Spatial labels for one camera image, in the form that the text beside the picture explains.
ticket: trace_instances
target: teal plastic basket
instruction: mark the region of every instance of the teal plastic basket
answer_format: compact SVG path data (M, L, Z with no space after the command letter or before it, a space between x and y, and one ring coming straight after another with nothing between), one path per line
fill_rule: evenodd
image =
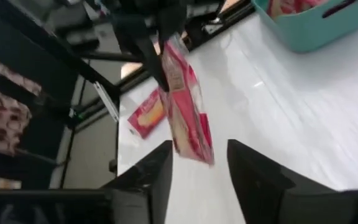
M260 19L292 51L308 52L358 29L358 0L327 0L298 14L267 15L269 0L252 0Z

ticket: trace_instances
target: white table surface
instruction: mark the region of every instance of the white table surface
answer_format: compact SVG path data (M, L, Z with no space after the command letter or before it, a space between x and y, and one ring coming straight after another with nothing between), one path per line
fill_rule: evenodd
M318 51L288 51L254 15L189 56L209 116L216 165L173 160L166 223L245 223L226 160L228 139L328 187L358 189L358 31ZM164 120L145 141L127 118L157 86L121 98L118 173L170 139Z

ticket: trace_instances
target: red snack bag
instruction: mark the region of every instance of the red snack bag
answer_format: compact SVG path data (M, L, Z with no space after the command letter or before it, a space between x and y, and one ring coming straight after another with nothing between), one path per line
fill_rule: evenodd
M145 139L165 116L158 93L159 90L155 89L128 118L128 122L139 133L142 139Z
M208 117L203 111L200 86L179 46L179 37L164 43L162 66L170 91L160 90L163 107L179 155L214 164Z
M326 0L270 0L267 14L276 18L283 14L296 14L324 3Z

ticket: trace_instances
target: bin handle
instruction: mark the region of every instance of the bin handle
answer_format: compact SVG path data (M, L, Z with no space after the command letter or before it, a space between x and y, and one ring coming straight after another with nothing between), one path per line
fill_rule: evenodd
M346 8L347 6L350 6L351 4L357 2L358 0L343 0L341 3L339 3L338 5L328 9L326 12L324 12L323 14L323 19L339 12L340 10Z

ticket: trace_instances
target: patterned fabric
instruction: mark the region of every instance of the patterned fabric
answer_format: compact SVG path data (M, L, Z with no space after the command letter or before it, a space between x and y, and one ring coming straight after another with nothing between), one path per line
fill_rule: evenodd
M35 95L41 92L40 85L11 71L1 63L0 74ZM30 119L31 112L26 105L0 92L0 152L14 155L14 149Z

